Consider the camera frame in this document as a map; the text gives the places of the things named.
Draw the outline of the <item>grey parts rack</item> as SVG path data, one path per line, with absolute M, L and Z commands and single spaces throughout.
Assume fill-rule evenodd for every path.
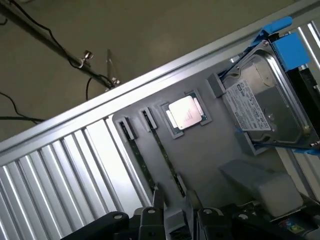
M 166 110 L 169 104 L 189 95 L 198 99 L 207 120 L 179 130 L 172 126 Z M 142 115 L 142 110 L 147 108 L 157 125 L 156 132 L 185 193 L 187 190 L 194 190 L 205 208 L 220 209 L 225 215 L 243 211 L 279 226 L 258 204 L 252 203 L 251 196 L 245 190 L 235 186 L 220 170 L 221 166 L 242 157 L 243 153 L 233 134 L 224 103 L 215 99 L 203 73 L 187 77 L 165 88 L 143 87 L 138 91 L 138 96 L 138 101 L 117 111 L 111 119 L 144 189 L 153 197 L 119 121 L 128 118 L 133 128 L 137 137 L 135 142 L 148 170 L 156 186 L 163 192 L 164 229 L 168 240 L 192 240 L 184 215 L 186 196 L 182 197 L 179 192 Z

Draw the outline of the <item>blue plastic block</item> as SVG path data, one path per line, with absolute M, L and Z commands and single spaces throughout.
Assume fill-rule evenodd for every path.
M 296 32 L 274 41 L 272 47 L 285 72 L 296 69 L 310 61 L 306 48 Z

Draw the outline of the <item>silver CPU chip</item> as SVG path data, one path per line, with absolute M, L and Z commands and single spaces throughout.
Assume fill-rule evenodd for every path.
M 198 99 L 191 95 L 170 103 L 165 112 L 171 125 L 179 130 L 187 129 L 207 120 Z

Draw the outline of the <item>clear acrylic bracket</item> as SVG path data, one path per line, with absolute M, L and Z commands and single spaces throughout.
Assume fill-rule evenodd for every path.
M 116 86 L 118 83 L 118 79 L 113 75 L 113 62 L 112 62 L 112 53 L 108 48 L 106 51 L 106 71 L 107 78 Z

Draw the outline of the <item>metal stand pole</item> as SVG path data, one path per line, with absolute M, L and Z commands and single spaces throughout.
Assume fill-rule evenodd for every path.
M 50 28 L 34 20 L 15 0 L 0 0 L 0 15 L 64 58 L 71 67 L 88 75 L 107 89 L 120 85 L 120 80 L 114 85 L 107 76 L 91 69 L 89 60 L 93 54 L 90 51 L 86 51 L 83 57 L 73 56 L 56 40 Z

